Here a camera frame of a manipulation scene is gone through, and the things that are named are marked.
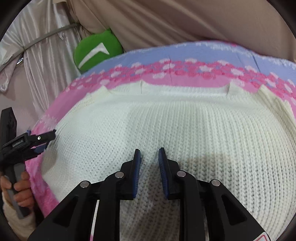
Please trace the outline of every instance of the silver screw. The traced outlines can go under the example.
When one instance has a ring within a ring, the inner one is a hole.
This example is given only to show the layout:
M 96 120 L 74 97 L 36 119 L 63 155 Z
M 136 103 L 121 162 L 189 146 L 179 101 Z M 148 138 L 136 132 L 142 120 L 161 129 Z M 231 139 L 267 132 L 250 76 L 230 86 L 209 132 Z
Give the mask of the silver screw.
M 124 173 L 123 172 L 117 172 L 115 173 L 115 177 L 117 178 L 122 178 L 124 176 Z
M 215 179 L 215 180 L 212 181 L 212 185 L 215 186 L 215 187 L 220 186 L 220 184 L 221 184 L 220 181 L 217 180 L 217 179 Z
M 82 188 L 87 188 L 89 186 L 89 182 L 88 181 L 83 181 L 83 182 L 80 183 L 80 186 Z
M 178 171 L 177 172 L 177 176 L 178 177 L 185 177 L 186 176 L 186 172 L 184 172 L 184 171 Z

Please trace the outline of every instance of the ribbed knit texture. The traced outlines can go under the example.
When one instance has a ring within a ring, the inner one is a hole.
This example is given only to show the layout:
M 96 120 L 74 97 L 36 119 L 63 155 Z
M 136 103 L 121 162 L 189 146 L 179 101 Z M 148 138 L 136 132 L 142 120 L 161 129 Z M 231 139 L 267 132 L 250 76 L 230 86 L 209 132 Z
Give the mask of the ribbed knit texture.
M 217 178 L 275 240 L 296 212 L 291 107 L 265 86 L 162 87 L 137 82 L 89 94 L 59 122 L 42 174 L 61 201 L 141 150 L 139 189 L 121 202 L 120 240 L 178 240 L 179 203 L 164 199 L 157 152 L 199 180 Z

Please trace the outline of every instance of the green pillow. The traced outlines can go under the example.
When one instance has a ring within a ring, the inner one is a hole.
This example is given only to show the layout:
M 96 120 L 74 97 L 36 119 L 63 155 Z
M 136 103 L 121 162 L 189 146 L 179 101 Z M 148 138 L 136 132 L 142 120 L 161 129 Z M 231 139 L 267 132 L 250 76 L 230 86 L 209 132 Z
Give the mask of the green pillow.
M 81 72 L 85 72 L 102 61 L 122 54 L 120 42 L 107 29 L 101 34 L 93 34 L 83 39 L 74 52 L 74 61 Z

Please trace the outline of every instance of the red and white sticker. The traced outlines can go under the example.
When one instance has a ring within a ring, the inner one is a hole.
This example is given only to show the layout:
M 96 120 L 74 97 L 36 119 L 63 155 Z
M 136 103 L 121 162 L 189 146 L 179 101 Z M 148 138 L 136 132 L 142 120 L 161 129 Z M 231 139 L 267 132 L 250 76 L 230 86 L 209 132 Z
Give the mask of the red and white sticker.
M 254 241 L 270 241 L 266 232 L 261 233 Z

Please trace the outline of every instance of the white sleeve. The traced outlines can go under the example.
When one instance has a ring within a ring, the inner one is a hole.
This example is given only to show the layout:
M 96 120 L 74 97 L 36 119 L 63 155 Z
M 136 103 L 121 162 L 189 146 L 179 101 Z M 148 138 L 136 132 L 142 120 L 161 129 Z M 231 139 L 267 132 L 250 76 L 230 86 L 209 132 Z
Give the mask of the white sleeve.
M 11 206 L 6 201 L 6 199 L 3 196 L 3 193 L 2 199 L 4 203 L 3 212 L 10 227 L 21 241 L 26 241 L 36 228 L 35 213 L 32 212 L 29 216 L 25 217 L 24 219 L 19 219 L 17 217 L 17 212 L 15 211 L 13 206 Z

